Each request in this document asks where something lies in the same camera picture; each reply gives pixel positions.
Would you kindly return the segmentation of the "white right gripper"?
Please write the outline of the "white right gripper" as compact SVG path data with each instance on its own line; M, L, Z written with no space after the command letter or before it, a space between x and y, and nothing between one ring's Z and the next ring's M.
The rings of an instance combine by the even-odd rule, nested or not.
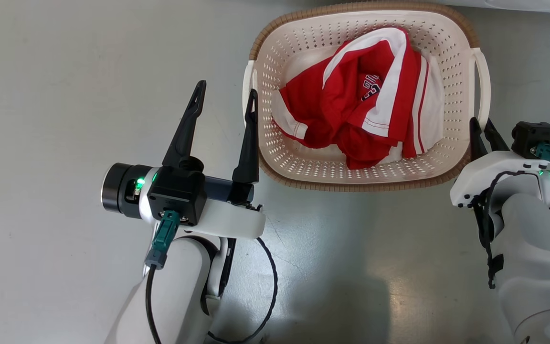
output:
M514 194L526 194L550 209L550 161L526 159L511 151L491 119L482 130L478 119L471 118L469 133L471 163L463 168L450 190L452 205L485 205L496 213ZM482 133L490 145L489 154Z

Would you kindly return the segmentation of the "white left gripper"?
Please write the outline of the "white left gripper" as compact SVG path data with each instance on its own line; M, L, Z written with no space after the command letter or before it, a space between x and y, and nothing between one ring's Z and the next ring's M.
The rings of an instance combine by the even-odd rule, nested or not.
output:
M196 122L203 111L207 81L200 80L183 113L162 166L190 172L203 172L204 164L192 157L191 149ZM254 184L259 181L258 167L258 93L251 89L244 114L246 128L238 165L232 181L206 177L207 200L201 217L196 221L183 220L180 228L214 237L253 240L264 232L266 216L262 206L253 207ZM159 168L146 165L112 165L101 186L101 204L113 213L146 222L157 230L161 216L153 215L148 191Z

